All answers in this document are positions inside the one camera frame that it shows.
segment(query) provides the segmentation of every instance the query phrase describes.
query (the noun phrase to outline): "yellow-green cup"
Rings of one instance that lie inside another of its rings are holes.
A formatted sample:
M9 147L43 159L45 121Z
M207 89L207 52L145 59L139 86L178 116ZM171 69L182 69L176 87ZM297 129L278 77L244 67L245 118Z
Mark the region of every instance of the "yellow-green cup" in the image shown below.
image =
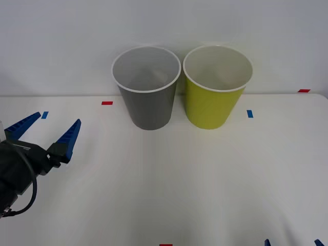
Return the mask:
M223 46L202 46L183 61L186 75L186 112L195 126L223 125L253 74L250 61Z

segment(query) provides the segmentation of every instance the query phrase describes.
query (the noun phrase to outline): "white wall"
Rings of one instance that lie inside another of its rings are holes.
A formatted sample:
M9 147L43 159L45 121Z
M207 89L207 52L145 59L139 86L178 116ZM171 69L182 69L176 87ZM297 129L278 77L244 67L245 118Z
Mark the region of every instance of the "white wall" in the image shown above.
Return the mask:
M247 93L328 96L327 0L0 0L0 95L119 94L110 65L153 44L181 60L224 44L254 64Z

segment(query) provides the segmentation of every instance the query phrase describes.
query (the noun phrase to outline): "gray cup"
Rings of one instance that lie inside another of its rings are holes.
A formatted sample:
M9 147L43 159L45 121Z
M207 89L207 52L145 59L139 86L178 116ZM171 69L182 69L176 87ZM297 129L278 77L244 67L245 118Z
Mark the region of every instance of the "gray cup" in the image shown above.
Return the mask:
M144 130L165 126L171 118L179 58L159 47L138 47L115 59L112 75L133 123Z

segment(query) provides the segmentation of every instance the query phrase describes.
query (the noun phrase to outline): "black cable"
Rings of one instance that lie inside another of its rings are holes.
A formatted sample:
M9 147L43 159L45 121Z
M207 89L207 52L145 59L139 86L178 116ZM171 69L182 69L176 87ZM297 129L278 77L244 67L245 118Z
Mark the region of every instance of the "black cable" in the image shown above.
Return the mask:
M33 185L33 193L32 193L32 197L31 197L31 200L30 200L29 204L27 204L27 206L25 208L23 208L22 210L10 211L9 213L3 215L3 217L11 217L11 216L15 216L15 215L18 215L18 214L22 214L23 212L26 212L30 207L32 207L32 205L33 205L33 203L36 199L37 183L36 183L36 175L34 173L34 170L31 166L31 163L26 158L26 156L20 151L19 148L17 148L15 145L13 145L8 140L3 141L3 143L10 145L16 151L16 153L20 156L20 158L23 160L26 167L30 171L31 178L32 178L32 185Z

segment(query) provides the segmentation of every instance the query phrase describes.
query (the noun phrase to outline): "paper cup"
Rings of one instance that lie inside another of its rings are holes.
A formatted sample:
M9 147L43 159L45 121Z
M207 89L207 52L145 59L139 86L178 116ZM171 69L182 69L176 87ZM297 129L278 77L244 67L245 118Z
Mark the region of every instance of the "paper cup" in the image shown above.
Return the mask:
M159 47L138 47L115 59L112 75L134 124L144 130L165 126L172 114L179 58Z
M186 75L186 113L203 129L223 125L252 77L250 61L236 50L203 46L183 61Z

